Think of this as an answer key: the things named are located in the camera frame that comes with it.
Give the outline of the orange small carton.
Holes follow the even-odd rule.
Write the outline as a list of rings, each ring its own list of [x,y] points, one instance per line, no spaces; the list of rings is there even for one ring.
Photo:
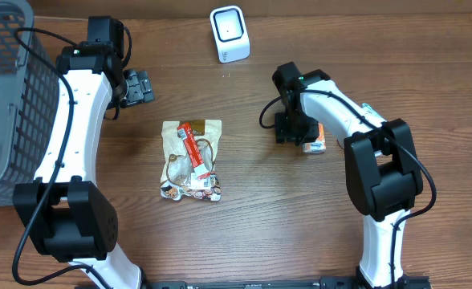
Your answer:
[[[310,154],[322,154],[326,151],[325,135],[322,124],[318,124],[319,135],[315,141],[303,144],[303,152]]]

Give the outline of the teal snack packet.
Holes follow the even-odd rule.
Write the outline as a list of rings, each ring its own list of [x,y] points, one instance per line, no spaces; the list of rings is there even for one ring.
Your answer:
[[[377,123],[377,124],[385,122],[385,119],[380,114],[378,114],[372,108],[371,105],[369,105],[367,103],[362,103],[362,109],[364,110],[366,116],[371,116],[372,117],[371,122]]]

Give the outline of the beige snack bag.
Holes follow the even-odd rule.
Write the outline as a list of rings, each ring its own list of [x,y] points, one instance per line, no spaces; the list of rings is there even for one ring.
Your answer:
[[[210,171],[210,175],[205,179],[198,180],[195,177],[189,155],[177,133],[177,127],[184,123],[190,123],[202,159]],[[174,201],[179,201],[183,197],[207,201],[221,199],[222,189],[216,176],[216,156],[221,134],[220,120],[176,120],[165,121],[162,124],[161,136],[165,155],[160,183],[162,197]]]

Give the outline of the red stick packet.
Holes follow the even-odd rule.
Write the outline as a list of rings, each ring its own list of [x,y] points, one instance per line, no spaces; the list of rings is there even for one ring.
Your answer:
[[[197,142],[194,139],[193,130],[190,126],[190,123],[180,124],[177,127],[177,133],[182,139],[186,151],[189,155],[189,159],[192,163],[195,177],[198,180],[207,178],[210,175],[210,171],[207,169],[202,159],[200,150],[197,146]]]

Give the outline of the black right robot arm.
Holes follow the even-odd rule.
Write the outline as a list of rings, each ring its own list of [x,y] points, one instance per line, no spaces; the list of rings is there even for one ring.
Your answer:
[[[401,267],[405,222],[412,218],[426,171],[412,133],[401,119],[387,121],[351,101],[321,70],[301,73],[293,62],[272,81],[284,112],[275,115],[279,143],[306,145],[326,128],[344,149],[348,195],[363,215],[363,254],[353,276],[323,276],[318,288],[429,288],[427,276]]]

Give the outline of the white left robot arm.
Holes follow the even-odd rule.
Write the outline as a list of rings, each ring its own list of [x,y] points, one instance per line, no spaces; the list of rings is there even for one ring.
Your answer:
[[[96,184],[96,156],[107,110],[153,100],[148,74],[128,67],[129,29],[109,16],[92,16],[87,38],[67,41],[51,70],[59,102],[44,157],[30,182],[14,187],[13,203],[42,255],[82,271],[96,288],[146,288],[145,272],[117,242],[115,208]]]

